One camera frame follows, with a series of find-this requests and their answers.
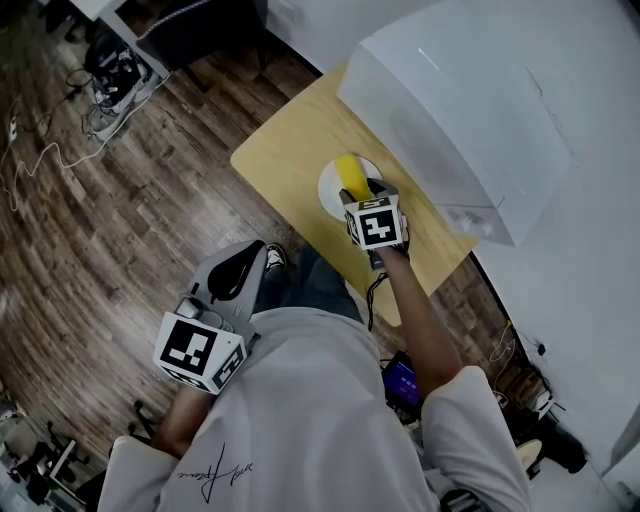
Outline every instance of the white appliance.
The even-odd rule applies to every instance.
[[[445,0],[363,40],[338,96],[454,231],[517,245],[572,154],[509,45]]]

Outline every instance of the white shirt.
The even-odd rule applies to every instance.
[[[254,353],[178,461],[120,438],[99,512],[436,511],[416,449],[385,403],[364,326],[307,308],[255,315]],[[527,479],[479,368],[422,408],[424,454],[495,512],[530,509]]]

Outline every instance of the yellow sponge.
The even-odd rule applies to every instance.
[[[342,187],[349,191],[356,201],[371,199],[371,191],[367,185],[367,175],[362,170],[355,155],[342,155],[336,159],[336,170]]]

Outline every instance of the wooden floor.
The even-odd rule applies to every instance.
[[[0,31],[0,114],[19,97],[20,123],[31,127],[67,94],[65,77],[82,67],[86,45],[62,39],[68,25],[45,34],[36,7],[24,10]],[[62,170],[50,151],[33,179],[19,176],[16,213],[0,197],[0,378],[36,432],[53,421],[98,466],[134,419],[133,400],[161,417],[175,392],[154,368],[152,347],[162,313],[173,310],[198,263],[251,238],[277,241],[293,258],[303,243],[229,164],[235,148],[314,80],[283,47],[267,55],[264,74],[250,49],[198,62],[206,95],[174,74],[99,156]],[[66,162],[95,151],[98,142],[81,133],[89,106],[87,88],[54,112],[46,140],[21,130],[5,181],[21,159],[31,169],[48,142],[60,143]],[[470,261],[436,303],[465,360],[495,374],[501,365],[487,359],[505,318]],[[396,333],[377,325],[392,348]]]

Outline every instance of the shoe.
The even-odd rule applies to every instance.
[[[283,270],[287,268],[287,255],[279,244],[267,245],[267,266],[266,273],[272,269],[281,267]]]

